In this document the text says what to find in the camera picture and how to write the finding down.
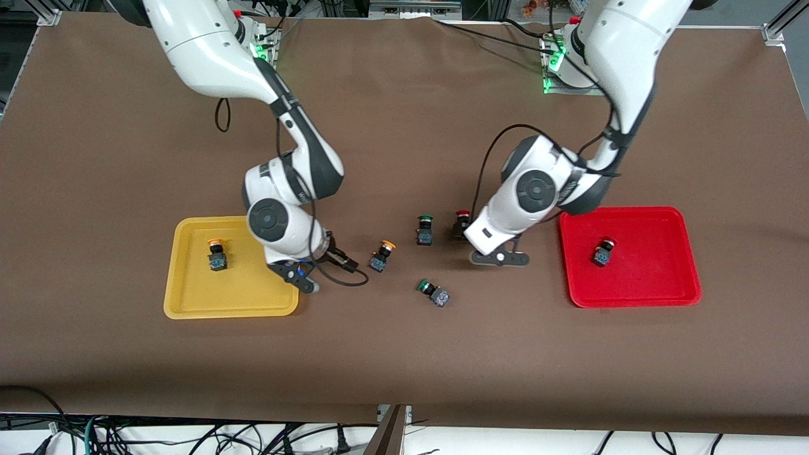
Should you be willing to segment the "red plastic tray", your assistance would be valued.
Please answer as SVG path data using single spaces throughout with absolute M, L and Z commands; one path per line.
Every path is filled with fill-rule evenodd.
M 569 297 L 580 308 L 682 307 L 702 299 L 684 216 L 674 207 L 564 214 L 559 233 Z M 599 268 L 590 259 L 604 237 L 616 245 Z

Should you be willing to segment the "yellow plastic tray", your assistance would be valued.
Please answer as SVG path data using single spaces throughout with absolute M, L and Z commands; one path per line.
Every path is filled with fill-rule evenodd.
M 228 268 L 210 269 L 207 244 L 221 239 Z M 265 264 L 245 216 L 187 218 L 174 230 L 164 313 L 174 320 L 285 317 L 300 291 Z

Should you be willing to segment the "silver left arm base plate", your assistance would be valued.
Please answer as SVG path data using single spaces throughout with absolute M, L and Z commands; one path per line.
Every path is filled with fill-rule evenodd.
M 543 35 L 543 84 L 546 94 L 604 96 L 598 78 L 592 74 L 583 57 L 583 46 L 577 44 L 575 26 L 564 26 L 554 34 Z

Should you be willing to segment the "grey metal box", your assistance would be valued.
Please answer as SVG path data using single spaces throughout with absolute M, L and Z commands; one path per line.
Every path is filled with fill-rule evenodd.
M 461 0 L 369 0 L 368 18 L 463 19 Z

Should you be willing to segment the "brown table cover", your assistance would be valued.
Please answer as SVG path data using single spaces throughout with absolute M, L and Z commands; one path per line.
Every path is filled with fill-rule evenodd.
M 41 28 L 0 122 L 0 385 L 69 413 L 372 422 L 403 403 L 431 425 L 809 435 L 809 121 L 785 52 L 679 29 L 660 56 L 605 203 L 682 213 L 702 299 L 675 308 L 572 305 L 553 224 L 525 233 L 525 268 L 447 237 L 503 127 L 575 148 L 604 126 L 604 100 L 546 95 L 535 67 L 428 18 L 303 21 L 278 69 L 346 167 L 318 217 L 358 261 L 397 250 L 288 317 L 171 320 L 174 228 L 245 213 L 271 112 L 234 100 L 217 132 L 215 100 L 116 15 Z

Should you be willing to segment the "dark metal table post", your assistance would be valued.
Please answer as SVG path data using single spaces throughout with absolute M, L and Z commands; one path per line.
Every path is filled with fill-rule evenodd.
M 382 417 L 362 455 L 401 455 L 406 426 L 412 422 L 408 405 L 379 405 Z

